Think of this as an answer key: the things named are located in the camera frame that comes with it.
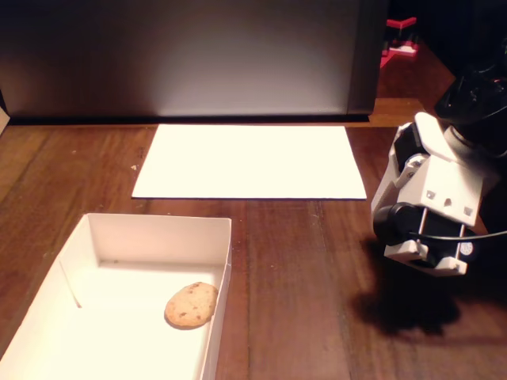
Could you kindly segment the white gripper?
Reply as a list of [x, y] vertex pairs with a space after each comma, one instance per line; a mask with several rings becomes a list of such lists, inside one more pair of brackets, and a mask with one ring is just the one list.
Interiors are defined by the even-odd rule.
[[398, 128], [371, 216], [398, 202], [474, 226], [482, 197], [499, 181], [493, 166], [453, 126], [426, 112]]

